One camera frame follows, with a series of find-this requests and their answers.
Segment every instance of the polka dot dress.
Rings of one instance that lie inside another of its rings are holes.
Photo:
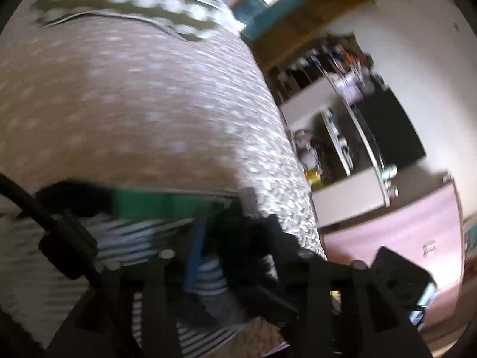
[[[321,255],[308,188],[246,45],[144,22],[39,28],[23,1],[0,35],[0,170],[30,192],[66,178],[156,189],[252,186]]]

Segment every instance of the items on shelf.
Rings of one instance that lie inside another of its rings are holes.
[[[305,177],[311,186],[322,183],[321,175],[323,173],[318,152],[312,147],[312,138],[313,133],[310,131],[299,131],[295,135],[298,160],[303,166]]]
[[[385,167],[381,171],[381,178],[383,180],[390,180],[394,178],[397,174],[397,166],[395,164],[392,164],[390,166]]]
[[[327,35],[315,40],[290,64],[273,67],[269,79],[278,105],[323,76],[353,104],[379,88],[386,88],[382,78],[371,72],[373,65],[371,56],[361,51],[354,35]]]
[[[332,138],[332,141],[337,141],[337,150],[341,151],[341,154],[343,156],[343,159],[347,165],[347,175],[350,175],[351,172],[354,170],[354,164],[353,164],[353,158],[351,155],[350,148],[348,146],[348,142],[346,138],[341,134],[340,130],[336,126],[336,123],[333,120],[333,112],[330,109],[326,109],[323,112],[324,119],[327,121],[327,123],[330,125],[330,136]]]

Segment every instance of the black cable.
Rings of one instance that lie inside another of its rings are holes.
[[[58,230],[57,222],[41,205],[41,203],[2,173],[0,173],[0,194],[10,199],[13,203],[20,207],[27,216],[36,221],[46,232],[52,231],[54,233]],[[120,343],[127,348],[133,357],[141,358],[143,356],[142,350],[137,344],[136,340],[133,338],[130,332],[126,331],[124,327],[121,327],[121,320],[118,316],[118,312],[102,284],[101,275],[95,269],[95,267],[85,259],[82,260],[82,268],[83,274],[88,280],[89,284],[96,289],[97,294],[101,295],[105,299],[104,303],[106,306],[106,311],[108,312],[113,323],[116,325]]]
[[[46,232],[56,227],[56,221],[41,203],[2,173],[0,173],[0,194],[20,207],[26,215],[35,220]]]

